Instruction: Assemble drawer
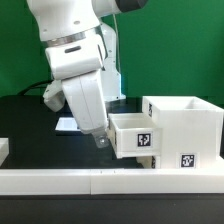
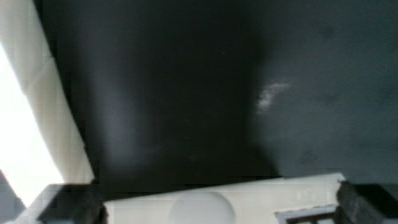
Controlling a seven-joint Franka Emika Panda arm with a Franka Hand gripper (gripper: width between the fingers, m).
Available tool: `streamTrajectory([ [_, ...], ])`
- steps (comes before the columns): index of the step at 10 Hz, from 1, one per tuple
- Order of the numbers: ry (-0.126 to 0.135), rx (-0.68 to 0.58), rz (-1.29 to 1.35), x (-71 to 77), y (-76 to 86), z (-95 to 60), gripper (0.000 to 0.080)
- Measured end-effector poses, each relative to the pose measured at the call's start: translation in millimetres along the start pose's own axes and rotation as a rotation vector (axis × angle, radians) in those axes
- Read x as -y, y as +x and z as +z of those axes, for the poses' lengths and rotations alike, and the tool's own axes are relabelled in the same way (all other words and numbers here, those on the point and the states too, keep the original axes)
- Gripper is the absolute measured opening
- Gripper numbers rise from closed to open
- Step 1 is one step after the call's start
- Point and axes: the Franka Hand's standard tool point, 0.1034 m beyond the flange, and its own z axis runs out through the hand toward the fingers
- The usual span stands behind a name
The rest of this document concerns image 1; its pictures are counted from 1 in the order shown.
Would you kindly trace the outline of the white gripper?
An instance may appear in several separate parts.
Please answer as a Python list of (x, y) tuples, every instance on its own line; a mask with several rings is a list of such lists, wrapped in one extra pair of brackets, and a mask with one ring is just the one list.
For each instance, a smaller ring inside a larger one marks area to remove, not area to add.
[(107, 147), (107, 115), (100, 77), (106, 53), (101, 36), (48, 47), (45, 52), (81, 132), (93, 133), (98, 148)]

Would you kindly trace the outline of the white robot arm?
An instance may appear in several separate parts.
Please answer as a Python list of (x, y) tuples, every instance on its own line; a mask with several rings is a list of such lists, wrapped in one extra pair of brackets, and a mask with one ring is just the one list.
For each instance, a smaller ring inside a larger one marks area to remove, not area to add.
[(99, 148), (108, 145), (101, 77), (109, 63), (100, 19), (143, 8), (148, 0), (26, 0), (35, 17), (53, 81), (44, 103), (53, 111), (68, 105), (84, 134)]

